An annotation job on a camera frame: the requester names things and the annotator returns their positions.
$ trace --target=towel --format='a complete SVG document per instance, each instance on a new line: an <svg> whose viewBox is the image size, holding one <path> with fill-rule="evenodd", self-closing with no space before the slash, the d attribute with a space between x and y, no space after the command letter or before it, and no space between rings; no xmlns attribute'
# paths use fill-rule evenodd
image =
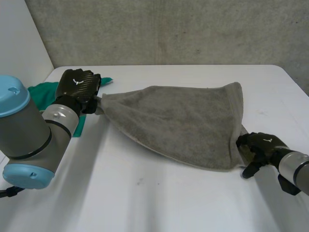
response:
<svg viewBox="0 0 309 232"><path fill-rule="evenodd" d="M101 86L112 81L109 77L104 77L101 80ZM37 108L45 110L55 101L55 92L58 87L58 82L44 82L34 87L29 87L29 93ZM80 137L84 128L86 115L80 116L79 123L73 134L73 137Z"/></svg>
<svg viewBox="0 0 309 232"><path fill-rule="evenodd" d="M218 171L244 165L236 146L243 115L240 83L220 88L151 86L103 94L100 106L121 132L161 155Z"/></svg>

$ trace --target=robotic hand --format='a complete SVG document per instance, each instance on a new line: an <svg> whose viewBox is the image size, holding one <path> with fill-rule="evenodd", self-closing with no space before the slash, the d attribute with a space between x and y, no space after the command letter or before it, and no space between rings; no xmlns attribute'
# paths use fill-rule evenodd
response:
<svg viewBox="0 0 309 232"><path fill-rule="evenodd" d="M14 185L0 191L0 197L14 196L23 189L49 185L80 114L97 109L99 74L66 70L56 90L56 100L41 115L20 80L1 76L0 150L10 159L3 178Z"/></svg>
<svg viewBox="0 0 309 232"><path fill-rule="evenodd" d="M279 171L278 180L283 191L309 195L309 156L290 150L284 142L271 134L245 134L236 141L237 147L247 146L255 154L253 161L243 171L245 179L252 177L260 167L271 164Z"/></svg>

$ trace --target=teal cloth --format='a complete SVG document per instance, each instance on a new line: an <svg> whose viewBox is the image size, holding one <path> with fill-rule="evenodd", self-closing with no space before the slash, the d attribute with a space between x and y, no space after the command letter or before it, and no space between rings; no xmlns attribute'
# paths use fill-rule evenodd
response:
<svg viewBox="0 0 309 232"><path fill-rule="evenodd" d="M101 80L101 86L112 81L109 77L104 77ZM55 101L55 92L58 82L44 82L34 87L29 87L30 96L33 99L39 110L45 110L49 105ZM86 115L80 116L79 123L74 132L73 137L80 137L84 128Z"/></svg>

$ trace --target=blue cap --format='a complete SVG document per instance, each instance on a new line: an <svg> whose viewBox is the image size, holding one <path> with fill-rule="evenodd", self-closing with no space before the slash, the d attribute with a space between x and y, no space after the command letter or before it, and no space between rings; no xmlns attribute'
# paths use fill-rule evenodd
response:
<svg viewBox="0 0 309 232"><path fill-rule="evenodd" d="M33 165L12 163L4 167L2 175L14 186L23 189L43 189L49 185L55 173Z"/></svg>
<svg viewBox="0 0 309 232"><path fill-rule="evenodd" d="M22 110L30 101L30 93L19 79L0 75L0 117Z"/></svg>

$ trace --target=white table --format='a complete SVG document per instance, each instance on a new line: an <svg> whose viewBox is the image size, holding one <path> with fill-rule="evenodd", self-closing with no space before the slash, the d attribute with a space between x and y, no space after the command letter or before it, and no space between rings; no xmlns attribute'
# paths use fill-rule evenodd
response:
<svg viewBox="0 0 309 232"><path fill-rule="evenodd" d="M309 154L309 98L280 67L61 67L46 81L58 81L66 69L77 68L114 79L100 94L151 85L221 87L238 81L246 129L275 134L291 149ZM0 199L0 231L308 231L309 197L282 192L277 175L265 167L244 180L240 170L221 173L185 166L136 144L105 117L90 115L48 188ZM8 186L1 180L1 189Z"/></svg>

